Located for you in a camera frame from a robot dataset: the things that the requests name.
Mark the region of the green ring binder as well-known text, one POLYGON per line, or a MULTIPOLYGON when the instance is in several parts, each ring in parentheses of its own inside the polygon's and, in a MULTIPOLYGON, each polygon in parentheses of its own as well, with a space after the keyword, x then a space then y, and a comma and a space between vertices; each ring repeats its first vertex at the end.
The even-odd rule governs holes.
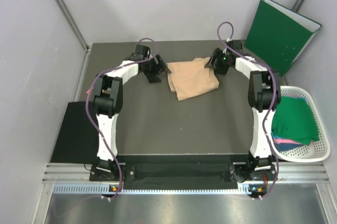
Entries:
POLYGON ((245 47, 284 76, 321 27, 273 0, 260 0, 245 47))

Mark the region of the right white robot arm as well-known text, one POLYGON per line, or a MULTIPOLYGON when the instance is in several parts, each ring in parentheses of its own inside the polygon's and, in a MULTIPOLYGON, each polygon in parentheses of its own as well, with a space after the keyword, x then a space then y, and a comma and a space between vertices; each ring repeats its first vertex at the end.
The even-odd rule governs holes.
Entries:
POLYGON ((250 56, 239 56, 216 48, 204 66, 216 74, 225 75, 229 68, 241 72, 249 80, 247 99, 253 112, 253 140, 245 168, 230 166, 230 175, 236 182, 256 180, 275 172, 272 164, 276 156, 273 149, 271 127, 277 105, 280 103, 279 75, 250 56))

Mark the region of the beige t shirt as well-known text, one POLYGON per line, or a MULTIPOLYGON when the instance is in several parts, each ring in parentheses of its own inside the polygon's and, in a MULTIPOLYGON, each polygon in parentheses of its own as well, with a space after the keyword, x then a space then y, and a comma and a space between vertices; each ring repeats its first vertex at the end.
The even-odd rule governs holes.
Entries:
POLYGON ((168 63, 167 75, 171 92, 178 101, 187 100, 219 88, 219 81, 211 68, 205 65, 209 57, 195 58, 187 62, 168 63))

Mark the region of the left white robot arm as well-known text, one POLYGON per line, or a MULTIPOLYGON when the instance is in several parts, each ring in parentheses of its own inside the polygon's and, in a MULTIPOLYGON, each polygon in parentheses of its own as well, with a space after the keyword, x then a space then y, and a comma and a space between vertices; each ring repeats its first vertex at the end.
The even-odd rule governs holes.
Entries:
POLYGON ((160 55, 141 55, 133 53, 116 68, 108 69, 99 74, 91 87, 93 105, 98 131, 97 160, 92 167, 93 181, 116 181, 121 178, 121 167, 116 156, 116 124, 123 106, 123 84, 139 73, 144 73, 150 83, 161 80, 159 75, 171 71, 160 55))

